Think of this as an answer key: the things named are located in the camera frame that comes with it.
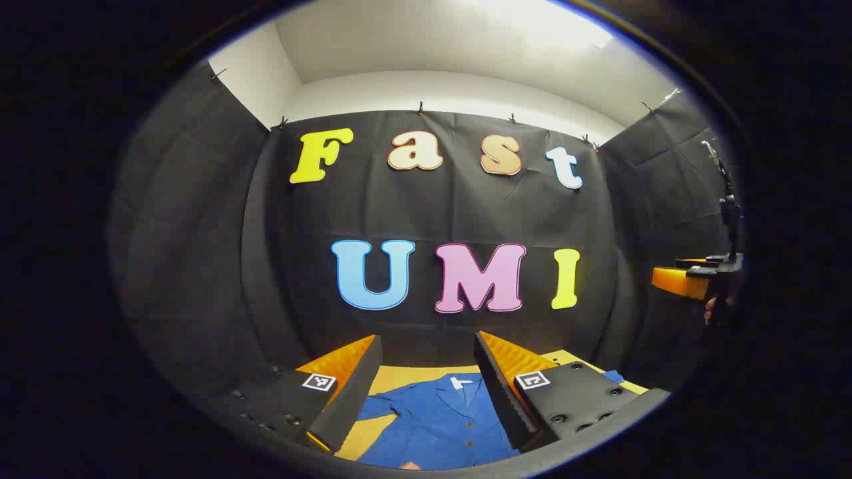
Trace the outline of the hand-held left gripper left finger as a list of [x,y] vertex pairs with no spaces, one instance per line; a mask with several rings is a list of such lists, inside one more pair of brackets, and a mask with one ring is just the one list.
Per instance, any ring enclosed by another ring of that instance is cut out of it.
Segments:
[[378,373],[381,337],[370,335],[295,369],[226,394],[226,412],[290,442],[335,454],[343,446]]

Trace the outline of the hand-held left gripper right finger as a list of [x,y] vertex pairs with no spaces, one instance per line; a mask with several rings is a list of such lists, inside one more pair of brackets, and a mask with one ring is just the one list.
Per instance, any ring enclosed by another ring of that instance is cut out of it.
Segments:
[[478,331],[474,355],[500,424],[526,454],[564,443],[579,454],[642,421],[670,396],[618,384],[578,359],[553,360]]

